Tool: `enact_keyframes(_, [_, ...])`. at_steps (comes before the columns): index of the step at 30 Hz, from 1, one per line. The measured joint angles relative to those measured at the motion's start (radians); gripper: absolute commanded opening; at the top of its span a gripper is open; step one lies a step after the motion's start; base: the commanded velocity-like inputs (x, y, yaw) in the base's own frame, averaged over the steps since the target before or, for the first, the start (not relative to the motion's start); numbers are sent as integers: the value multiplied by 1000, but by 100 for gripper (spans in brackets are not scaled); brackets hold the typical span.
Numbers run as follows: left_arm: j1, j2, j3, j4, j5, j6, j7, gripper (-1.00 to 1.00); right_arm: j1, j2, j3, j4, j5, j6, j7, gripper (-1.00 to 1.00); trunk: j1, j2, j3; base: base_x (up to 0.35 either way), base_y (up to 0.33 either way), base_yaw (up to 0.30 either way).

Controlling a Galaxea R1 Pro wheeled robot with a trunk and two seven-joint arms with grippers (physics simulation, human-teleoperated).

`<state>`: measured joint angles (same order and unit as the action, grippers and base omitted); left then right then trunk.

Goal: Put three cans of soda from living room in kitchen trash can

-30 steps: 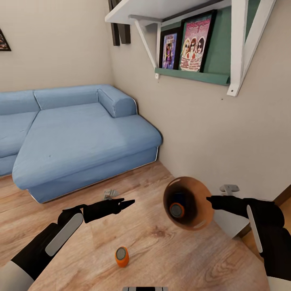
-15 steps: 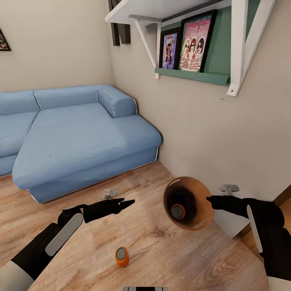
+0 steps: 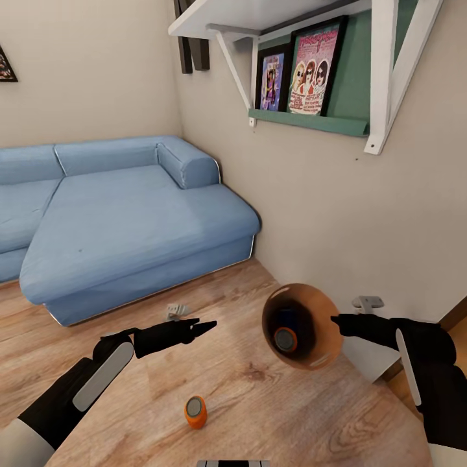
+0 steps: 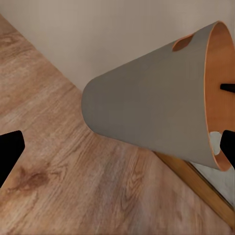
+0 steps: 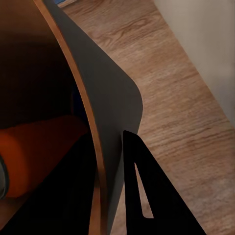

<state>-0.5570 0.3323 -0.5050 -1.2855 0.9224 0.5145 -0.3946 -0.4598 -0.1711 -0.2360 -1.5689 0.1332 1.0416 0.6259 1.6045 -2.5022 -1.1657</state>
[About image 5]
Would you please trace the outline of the trash can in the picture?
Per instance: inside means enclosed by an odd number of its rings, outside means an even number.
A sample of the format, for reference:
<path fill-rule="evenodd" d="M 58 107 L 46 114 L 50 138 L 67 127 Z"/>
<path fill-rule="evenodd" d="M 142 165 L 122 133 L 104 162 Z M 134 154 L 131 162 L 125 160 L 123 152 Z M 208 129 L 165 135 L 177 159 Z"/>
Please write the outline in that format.
<path fill-rule="evenodd" d="M 124 185 L 123 131 L 138 133 L 141 93 L 52 0 L 0 0 L 0 130 L 73 115 L 74 79 L 97 160 L 88 235 L 111 235 Z M 35 189 L 0 199 L 0 231 Z"/>

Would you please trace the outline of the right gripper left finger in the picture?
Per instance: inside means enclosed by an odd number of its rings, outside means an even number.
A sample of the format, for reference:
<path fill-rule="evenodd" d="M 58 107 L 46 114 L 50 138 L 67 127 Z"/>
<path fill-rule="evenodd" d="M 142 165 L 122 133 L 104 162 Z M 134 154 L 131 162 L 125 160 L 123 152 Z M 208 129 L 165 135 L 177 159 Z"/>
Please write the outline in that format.
<path fill-rule="evenodd" d="M 75 142 L 0 235 L 88 235 L 96 163 L 89 132 Z"/>

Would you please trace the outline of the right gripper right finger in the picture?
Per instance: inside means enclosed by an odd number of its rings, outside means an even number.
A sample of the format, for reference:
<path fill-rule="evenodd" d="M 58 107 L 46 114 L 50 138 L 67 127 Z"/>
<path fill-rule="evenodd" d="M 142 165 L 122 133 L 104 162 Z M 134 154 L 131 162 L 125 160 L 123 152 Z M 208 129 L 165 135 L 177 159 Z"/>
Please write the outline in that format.
<path fill-rule="evenodd" d="M 207 235 L 141 137 L 123 131 L 127 235 Z M 142 214 L 137 165 L 154 218 Z"/>

